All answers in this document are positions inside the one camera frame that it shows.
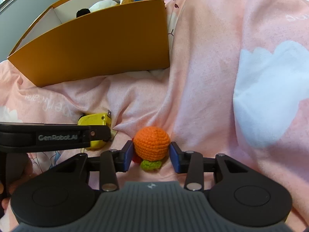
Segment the white cloud print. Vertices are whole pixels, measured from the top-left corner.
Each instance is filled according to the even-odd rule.
[[[294,41],[274,53],[241,50],[234,89],[234,114],[247,143],[263,148],[277,142],[309,98],[309,51]]]
[[[22,121],[18,119],[17,110],[10,111],[6,106],[0,106],[0,122],[17,122]]]

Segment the orange crochet ball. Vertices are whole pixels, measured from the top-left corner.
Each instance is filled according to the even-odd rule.
[[[161,128],[148,126],[140,129],[133,139],[135,152],[143,160],[161,160],[167,154],[171,140]]]

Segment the blue gripper pad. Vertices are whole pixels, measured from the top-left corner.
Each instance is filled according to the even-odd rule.
[[[124,172],[129,170],[130,163],[132,161],[133,153],[134,153],[134,144],[131,140],[129,140],[126,143],[126,146],[128,146],[128,149],[125,153],[125,159],[124,159]]]
[[[178,182],[127,182],[102,193],[81,219],[56,228],[19,225],[14,232],[292,232],[280,222],[265,228],[236,225],[212,210],[202,192]]]
[[[171,159],[175,173],[180,173],[179,155],[173,143],[174,142],[171,142],[169,145],[169,149],[168,149],[169,155],[170,155],[170,159]]]

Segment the metal screw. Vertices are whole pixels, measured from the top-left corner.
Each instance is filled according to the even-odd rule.
[[[105,192],[112,192],[117,189],[117,186],[113,183],[106,183],[102,185],[102,190]]]
[[[187,184],[187,189],[189,189],[190,191],[199,191],[202,189],[202,185],[200,183],[197,182],[192,182]]]

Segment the bed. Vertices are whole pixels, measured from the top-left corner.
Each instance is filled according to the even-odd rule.
[[[303,231],[309,224],[309,0],[165,3],[169,69],[37,88],[3,61],[0,121],[76,124],[84,113],[110,109],[118,133],[103,150],[120,149],[144,126],[159,126],[184,151],[226,153],[284,185],[293,197],[287,224]],[[80,152],[29,156],[41,173]],[[183,183],[184,175],[169,161],[154,173],[132,163],[118,180]],[[205,174],[205,187],[212,184]],[[98,186],[97,175],[90,185]],[[0,220],[3,232],[15,225],[9,215]]]

